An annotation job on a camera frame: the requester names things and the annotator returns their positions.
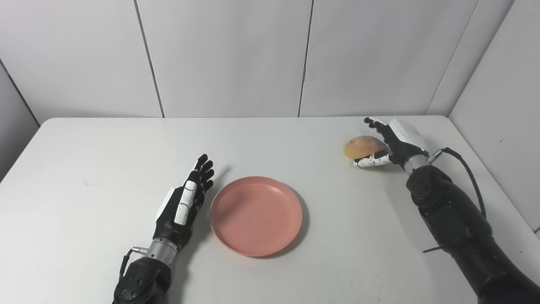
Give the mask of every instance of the bread roll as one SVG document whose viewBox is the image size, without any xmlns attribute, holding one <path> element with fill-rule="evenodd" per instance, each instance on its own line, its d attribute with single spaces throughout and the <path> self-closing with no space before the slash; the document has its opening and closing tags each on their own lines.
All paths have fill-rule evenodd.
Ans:
<svg viewBox="0 0 540 304">
<path fill-rule="evenodd" d="M 383 149 L 386 149 L 386 145 L 380 140 L 372 136 L 358 136 L 347 142 L 345 154 L 352 159 L 356 159 Z"/>
</svg>

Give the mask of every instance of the robotic hand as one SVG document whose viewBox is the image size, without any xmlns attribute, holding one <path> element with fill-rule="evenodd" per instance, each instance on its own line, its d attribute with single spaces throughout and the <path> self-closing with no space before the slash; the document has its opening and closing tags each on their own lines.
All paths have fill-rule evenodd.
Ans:
<svg viewBox="0 0 540 304">
<path fill-rule="evenodd" d="M 442 249 L 454 258 L 478 296 L 478 302 L 540 303 L 540 287 L 525 276 L 495 242 L 480 191 L 463 158 L 450 148 L 429 156 L 420 133 L 407 122 L 394 119 L 387 124 L 373 117 L 364 121 L 384 137 L 389 147 L 388 160 L 409 174 L 407 189 L 439 245 L 435 249 Z M 457 157 L 465 166 L 481 211 L 448 175 L 431 165 L 442 152 Z"/>
<path fill-rule="evenodd" d="M 403 168 L 410 157 L 415 156 L 415 162 L 421 164 L 423 159 L 429 156 L 424 139 L 411 124 L 399 120 L 392 120 L 387 124 L 373 117 L 366 117 L 364 122 L 382 134 L 389 149 L 357 158 L 353 162 L 354 166 L 373 167 L 391 162 Z"/>
<path fill-rule="evenodd" d="M 158 211 L 156 230 L 150 247 L 133 247 L 124 256 L 120 279 L 114 290 L 113 304 L 162 304 L 171 285 L 171 262 L 189 242 L 193 221 L 204 203 L 206 191 L 213 186 L 213 163 L 203 154 L 184 185 L 172 188 Z M 132 262 L 132 252 L 144 257 Z"/>
</svg>

